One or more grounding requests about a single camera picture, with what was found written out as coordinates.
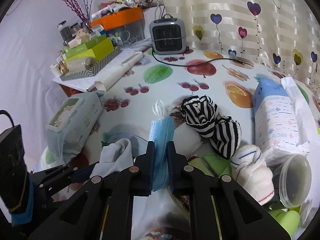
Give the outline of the grey sock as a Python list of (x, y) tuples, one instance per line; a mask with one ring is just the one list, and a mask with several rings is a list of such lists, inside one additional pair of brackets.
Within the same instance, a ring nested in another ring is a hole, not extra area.
[(103, 147), (99, 163), (93, 168), (90, 178), (95, 176), (104, 178), (113, 172), (121, 172), (131, 166), (133, 166), (131, 141), (125, 138), (120, 139)]

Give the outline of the green patterned cloth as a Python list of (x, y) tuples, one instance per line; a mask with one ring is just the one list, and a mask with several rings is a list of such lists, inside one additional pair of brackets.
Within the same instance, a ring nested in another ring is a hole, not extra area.
[[(228, 160), (219, 157), (216, 153), (206, 153), (204, 156), (193, 154), (187, 157), (189, 165), (201, 170), (204, 174), (212, 177), (220, 177), (223, 175), (232, 176), (231, 166)], [(167, 188), (172, 200), (183, 213), (184, 217), (189, 216), (189, 197), (177, 197), (172, 194), (170, 186)]]

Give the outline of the black white striped cloth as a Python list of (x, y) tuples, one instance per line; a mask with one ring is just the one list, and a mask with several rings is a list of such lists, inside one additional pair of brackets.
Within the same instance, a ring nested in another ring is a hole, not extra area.
[(216, 120), (219, 115), (217, 104), (207, 96), (191, 96), (182, 101), (181, 115), (185, 123), (193, 128), (200, 136), (213, 136)]

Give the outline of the white striped towel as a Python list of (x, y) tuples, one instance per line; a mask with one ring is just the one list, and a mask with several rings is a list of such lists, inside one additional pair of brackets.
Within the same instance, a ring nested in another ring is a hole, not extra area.
[(258, 146), (238, 148), (230, 159), (230, 165), (233, 179), (260, 205), (265, 205), (274, 197), (273, 173)]

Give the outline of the wet wipes pack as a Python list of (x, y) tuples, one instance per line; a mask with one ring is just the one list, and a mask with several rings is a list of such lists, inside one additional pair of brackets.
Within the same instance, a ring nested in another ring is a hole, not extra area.
[(56, 162), (66, 164), (81, 152), (103, 111), (103, 95), (87, 92), (69, 97), (46, 125), (48, 150)]

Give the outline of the rolled white paper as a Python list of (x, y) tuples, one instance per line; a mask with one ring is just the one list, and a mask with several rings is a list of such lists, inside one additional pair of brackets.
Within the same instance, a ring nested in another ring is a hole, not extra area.
[(108, 91), (117, 83), (137, 62), (144, 57), (141, 51), (133, 53), (127, 59), (116, 66), (108, 68), (105, 74), (99, 80), (94, 82), (97, 90)]

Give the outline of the blue white tissue pack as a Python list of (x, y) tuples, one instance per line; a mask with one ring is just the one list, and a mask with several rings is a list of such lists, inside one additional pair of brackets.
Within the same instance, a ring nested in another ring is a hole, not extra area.
[(255, 144), (261, 151), (310, 153), (310, 143), (300, 142), (298, 122), (283, 86), (262, 78), (253, 95)]

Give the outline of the green boxes in patterned tray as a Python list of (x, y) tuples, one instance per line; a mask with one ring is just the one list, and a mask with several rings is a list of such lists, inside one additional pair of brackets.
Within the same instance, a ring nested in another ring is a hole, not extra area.
[(108, 63), (121, 52), (114, 47), (111, 39), (105, 38), (92, 48), (63, 60), (62, 81), (96, 76)]

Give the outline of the clear plastic round container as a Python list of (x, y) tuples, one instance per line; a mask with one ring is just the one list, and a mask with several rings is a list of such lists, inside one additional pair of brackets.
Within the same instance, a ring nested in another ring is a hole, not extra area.
[(276, 207), (295, 208), (303, 204), (311, 187), (311, 167), (301, 154), (291, 155), (273, 171), (274, 197), (271, 203)]

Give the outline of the green lidded jar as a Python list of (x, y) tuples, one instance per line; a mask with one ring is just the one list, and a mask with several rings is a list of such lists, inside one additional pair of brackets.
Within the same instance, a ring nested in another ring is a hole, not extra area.
[(300, 215), (296, 209), (269, 210), (268, 213), (287, 231), (292, 237), (300, 224)]

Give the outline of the grey portable heater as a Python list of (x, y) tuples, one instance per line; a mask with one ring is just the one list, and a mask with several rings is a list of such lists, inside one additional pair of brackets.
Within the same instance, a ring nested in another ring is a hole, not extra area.
[(182, 54), (187, 49), (185, 24), (179, 18), (161, 18), (149, 25), (153, 51), (158, 55)]

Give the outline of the white plastic bag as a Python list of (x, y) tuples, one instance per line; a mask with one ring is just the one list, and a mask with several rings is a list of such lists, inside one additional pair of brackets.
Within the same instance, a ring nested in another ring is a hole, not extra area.
[(317, 127), (312, 111), (303, 94), (292, 77), (280, 80), (282, 87), (287, 92), (297, 121), (298, 141), (300, 145), (315, 141), (318, 138)]

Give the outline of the orange lidded storage box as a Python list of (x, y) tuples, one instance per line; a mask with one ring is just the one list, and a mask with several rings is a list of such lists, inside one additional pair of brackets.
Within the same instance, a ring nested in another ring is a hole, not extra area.
[(142, 41), (144, 15), (141, 7), (124, 9), (91, 21), (91, 27), (100, 25), (115, 46), (129, 48)]

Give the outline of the heart patterned curtain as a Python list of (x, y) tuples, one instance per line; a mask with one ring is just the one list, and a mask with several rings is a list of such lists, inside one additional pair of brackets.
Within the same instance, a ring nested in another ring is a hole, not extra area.
[(191, 48), (219, 51), (319, 85), (319, 22), (304, 0), (163, 0)]

